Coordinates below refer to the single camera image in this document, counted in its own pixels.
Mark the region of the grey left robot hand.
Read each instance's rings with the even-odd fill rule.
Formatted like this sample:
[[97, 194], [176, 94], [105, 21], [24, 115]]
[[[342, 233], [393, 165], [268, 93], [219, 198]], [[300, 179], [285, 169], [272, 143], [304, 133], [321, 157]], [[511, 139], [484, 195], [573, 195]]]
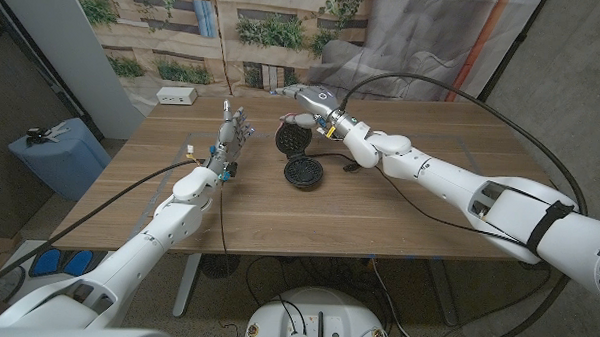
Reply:
[[226, 181], [236, 176], [236, 160], [241, 149], [254, 133], [254, 129], [247, 122], [244, 108], [240, 106], [233, 111], [228, 99], [223, 101], [223, 122], [220, 125], [217, 141], [211, 148], [210, 158], [205, 166], [212, 170], [221, 181]]

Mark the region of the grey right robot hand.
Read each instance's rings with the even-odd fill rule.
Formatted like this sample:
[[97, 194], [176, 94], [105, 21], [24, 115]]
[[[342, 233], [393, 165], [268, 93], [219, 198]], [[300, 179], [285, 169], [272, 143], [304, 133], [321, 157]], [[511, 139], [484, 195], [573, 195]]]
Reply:
[[293, 98], [305, 113], [291, 113], [280, 118], [284, 123], [295, 124], [304, 129], [320, 126], [331, 138], [344, 139], [354, 124], [351, 120], [341, 120], [344, 112], [339, 109], [338, 100], [326, 88], [308, 86], [302, 83], [276, 88], [277, 95]]

